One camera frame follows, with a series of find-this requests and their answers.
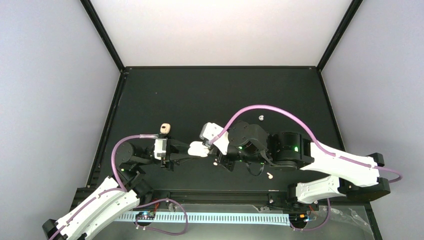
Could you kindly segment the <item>white earbuds charging case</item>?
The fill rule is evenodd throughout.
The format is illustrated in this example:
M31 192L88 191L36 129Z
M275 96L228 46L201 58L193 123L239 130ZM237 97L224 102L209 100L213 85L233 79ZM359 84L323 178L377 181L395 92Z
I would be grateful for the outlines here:
M190 156L206 158L210 152L210 148L203 144L202 141L193 141L190 143L187 153Z

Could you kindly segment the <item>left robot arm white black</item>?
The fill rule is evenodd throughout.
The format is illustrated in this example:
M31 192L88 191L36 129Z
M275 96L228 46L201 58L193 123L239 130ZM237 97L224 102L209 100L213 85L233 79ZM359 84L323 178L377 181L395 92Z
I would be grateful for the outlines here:
M147 151L145 160L173 163L172 149L184 159L205 157L206 152L198 151L204 145L194 141L191 144L181 143L167 138L163 134L138 134L121 139L112 149L111 166L113 176L106 177L103 183L77 207L58 220L47 220L42 228L49 240L91 240L101 230L128 211L156 206L161 202L171 202L180 206L175 200L162 198L152 200L151 189L143 183L142 170L132 177L119 173L116 168L117 154L123 153L123 144L132 139L153 139L153 149Z

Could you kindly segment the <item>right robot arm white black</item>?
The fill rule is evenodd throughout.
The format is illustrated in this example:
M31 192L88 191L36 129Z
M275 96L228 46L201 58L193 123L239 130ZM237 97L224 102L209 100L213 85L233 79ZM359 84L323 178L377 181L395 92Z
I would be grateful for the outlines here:
M218 135L213 124L203 134L212 141L208 155L228 171L235 162L258 163L281 171L315 171L325 177L310 182L292 183L285 204L293 210L322 199L345 197L351 201L371 202L391 192L388 179L381 177L384 166L380 153L358 156L319 145L296 132L270 134L257 124L240 121Z

